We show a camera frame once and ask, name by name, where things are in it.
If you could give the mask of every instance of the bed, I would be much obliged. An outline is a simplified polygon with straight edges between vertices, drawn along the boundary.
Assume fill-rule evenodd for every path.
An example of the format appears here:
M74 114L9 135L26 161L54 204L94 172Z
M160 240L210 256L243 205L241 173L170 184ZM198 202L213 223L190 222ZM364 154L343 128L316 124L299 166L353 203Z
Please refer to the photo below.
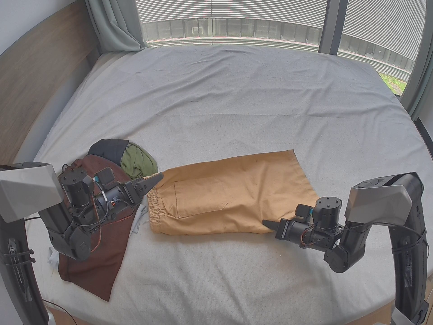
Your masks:
M141 145L160 170L294 149L318 196L337 196L343 208L358 182L416 171L425 185L426 227L433 229L431 156L364 62L253 46L109 53L69 100L35 160L59 172L101 138ZM60 279L47 263L42 222L29 221L27 234L42 297L92 324L344 324L394 298L385 227L371 229L360 262L335 274L323 253L273 234L168 236L153 234L143 220L109 302Z

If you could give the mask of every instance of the green garment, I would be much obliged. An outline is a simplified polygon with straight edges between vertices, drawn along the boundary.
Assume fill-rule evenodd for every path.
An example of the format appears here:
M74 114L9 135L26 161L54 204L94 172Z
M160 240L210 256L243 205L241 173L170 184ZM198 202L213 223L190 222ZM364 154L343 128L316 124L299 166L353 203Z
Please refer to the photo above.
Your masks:
M127 145L123 152L120 166L131 179L151 176L158 172L155 159L143 148L132 142Z

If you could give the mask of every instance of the gray-green curtain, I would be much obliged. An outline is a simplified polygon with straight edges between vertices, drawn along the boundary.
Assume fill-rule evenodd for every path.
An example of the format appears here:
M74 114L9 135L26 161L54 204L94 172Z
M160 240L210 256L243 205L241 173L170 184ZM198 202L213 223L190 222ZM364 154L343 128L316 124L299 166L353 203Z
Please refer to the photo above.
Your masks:
M85 0L102 51L139 51L143 39L135 0Z
M429 95L433 95L433 0L426 0L426 21L418 57L401 97L401 104L416 120Z

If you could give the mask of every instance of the headboard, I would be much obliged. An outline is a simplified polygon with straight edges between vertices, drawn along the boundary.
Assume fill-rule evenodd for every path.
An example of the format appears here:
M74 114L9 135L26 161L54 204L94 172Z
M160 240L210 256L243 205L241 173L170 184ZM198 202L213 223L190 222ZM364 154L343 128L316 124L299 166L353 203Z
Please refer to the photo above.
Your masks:
M46 103L97 44L86 4L78 0L0 55L0 164L13 162Z

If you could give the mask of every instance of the brown garment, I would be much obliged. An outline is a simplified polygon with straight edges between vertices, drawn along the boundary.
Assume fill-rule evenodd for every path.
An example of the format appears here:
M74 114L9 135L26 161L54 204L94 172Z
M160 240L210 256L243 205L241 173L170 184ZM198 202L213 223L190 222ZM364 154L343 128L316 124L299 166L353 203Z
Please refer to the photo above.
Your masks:
M128 175L115 163L96 155L87 155L83 159L73 162L71 169L83 167L88 175L93 177L96 172L111 167L116 180L124 183L130 180ZM95 194L100 190L95 187ZM131 208L122 211L118 220L101 227L101 242L99 247L90 254L86 261L76 261L60 254L58 272L60 277L67 282L72 282L81 288L91 292L105 301L110 300L111 289L122 265L123 256L127 248L129 232L134 216L120 221L132 214ZM92 248L96 246L99 232L95 231L91 236Z
M270 232L262 220L295 215L317 194L293 150L169 169L148 193L150 227L170 235Z

